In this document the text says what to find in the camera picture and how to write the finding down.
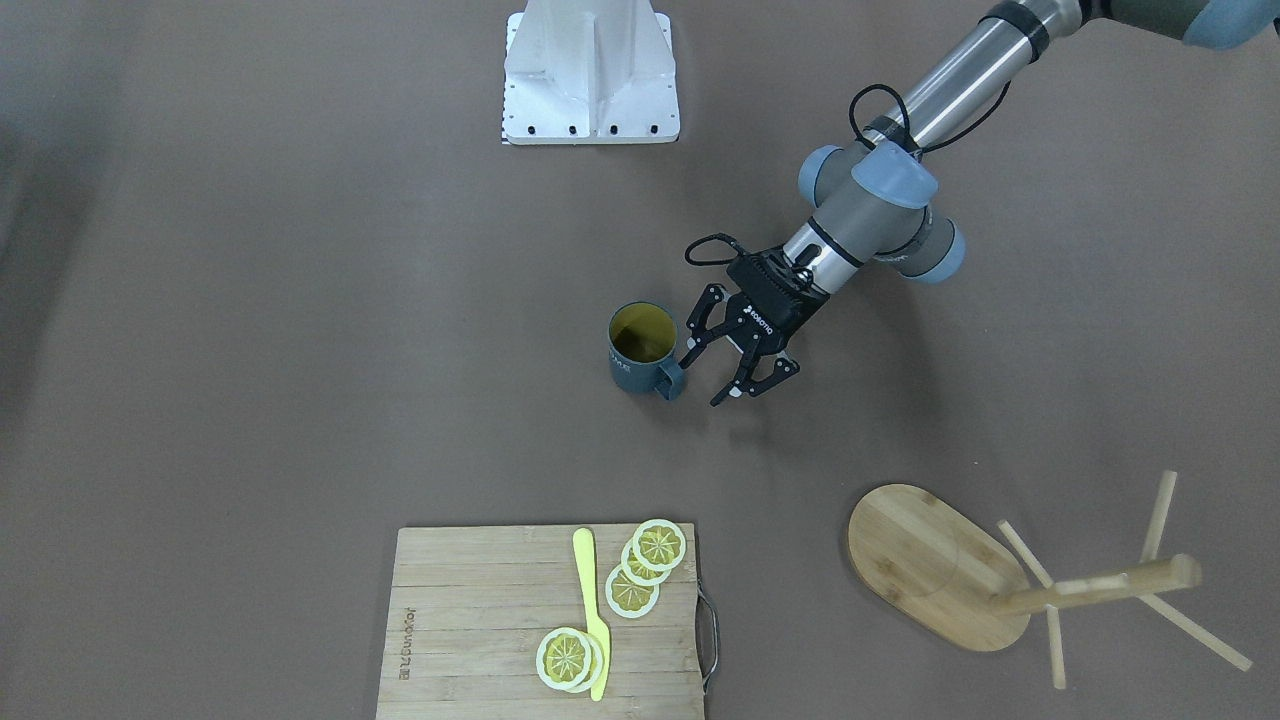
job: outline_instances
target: knife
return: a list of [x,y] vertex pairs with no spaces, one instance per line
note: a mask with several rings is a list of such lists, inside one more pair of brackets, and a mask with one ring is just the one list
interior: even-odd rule
[[604,684],[609,679],[609,626],[600,619],[595,596],[595,536],[590,528],[573,530],[573,560],[577,561],[577,582],[582,585],[582,606],[586,607],[586,632],[600,643],[604,659],[600,676],[591,685],[591,700],[604,697]]

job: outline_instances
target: cutting board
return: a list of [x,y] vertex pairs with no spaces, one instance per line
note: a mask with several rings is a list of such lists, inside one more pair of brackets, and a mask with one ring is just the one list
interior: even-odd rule
[[[604,700],[553,691],[535,653],[559,626],[585,629],[573,530],[595,533],[600,616],[613,635]],[[378,720],[703,720],[695,641],[698,552],[654,609],[618,618],[603,592],[635,524],[404,528],[396,547]]]

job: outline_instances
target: mug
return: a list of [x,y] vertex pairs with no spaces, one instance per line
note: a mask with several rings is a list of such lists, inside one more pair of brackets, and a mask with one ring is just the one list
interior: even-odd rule
[[685,389],[685,370],[676,361],[676,320],[653,302],[631,302],[609,319],[609,370],[627,392],[658,391],[676,400]]

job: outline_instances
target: lime slice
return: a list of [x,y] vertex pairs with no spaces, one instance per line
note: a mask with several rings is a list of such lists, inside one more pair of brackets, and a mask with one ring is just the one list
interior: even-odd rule
[[658,573],[640,564],[636,553],[631,550],[631,543],[622,546],[622,574],[632,583],[646,588],[657,585],[671,577],[671,570]]
[[653,610],[653,603],[658,602],[658,585],[635,584],[631,578],[622,574],[622,565],[609,573],[604,587],[609,591],[604,598],[620,618],[643,618]]
[[591,670],[591,641],[573,628],[556,628],[538,646],[538,676],[548,688],[577,687]]
[[680,565],[685,546],[685,533],[671,520],[645,520],[631,536],[636,561],[655,573]]
[[600,671],[604,670],[604,648],[600,647],[600,641],[595,639],[595,635],[591,633],[584,634],[586,635],[586,642],[591,644],[591,671],[588,673],[585,680],[564,691],[567,693],[582,693],[591,689],[595,680],[600,678]]

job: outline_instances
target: white plastic object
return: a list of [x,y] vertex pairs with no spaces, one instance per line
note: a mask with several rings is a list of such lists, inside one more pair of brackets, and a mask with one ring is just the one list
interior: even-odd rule
[[507,20],[503,141],[675,141],[671,47],[671,19],[649,0],[529,0]]

